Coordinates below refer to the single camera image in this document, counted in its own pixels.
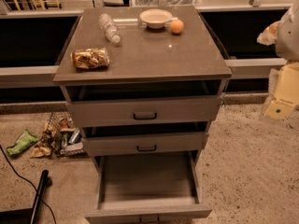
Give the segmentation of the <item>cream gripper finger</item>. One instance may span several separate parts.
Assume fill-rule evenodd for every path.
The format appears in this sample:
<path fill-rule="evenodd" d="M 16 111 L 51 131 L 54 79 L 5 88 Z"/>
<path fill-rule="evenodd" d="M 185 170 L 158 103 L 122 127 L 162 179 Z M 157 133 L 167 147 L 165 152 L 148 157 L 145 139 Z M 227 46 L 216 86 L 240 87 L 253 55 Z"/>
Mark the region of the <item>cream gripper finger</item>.
<path fill-rule="evenodd" d="M 287 63 L 272 74 L 278 78 L 269 83 L 271 90 L 264 114 L 271 119 L 285 119 L 299 106 L 299 62 Z"/>
<path fill-rule="evenodd" d="M 257 37 L 257 42 L 270 46 L 277 43 L 277 34 L 278 34 L 279 21 L 275 21 L 267 26 L 262 33 Z"/>

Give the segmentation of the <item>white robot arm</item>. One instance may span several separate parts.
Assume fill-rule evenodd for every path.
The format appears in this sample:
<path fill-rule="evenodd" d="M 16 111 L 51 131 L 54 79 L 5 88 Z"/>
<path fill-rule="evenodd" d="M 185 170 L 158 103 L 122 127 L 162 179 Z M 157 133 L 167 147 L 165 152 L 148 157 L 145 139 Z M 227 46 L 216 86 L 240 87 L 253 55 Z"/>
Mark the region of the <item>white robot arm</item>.
<path fill-rule="evenodd" d="M 274 45 L 286 64 L 278 71 L 263 114 L 284 119 L 299 105 L 299 1 L 295 1 L 279 21 L 271 23 L 258 35 L 257 42 Z"/>

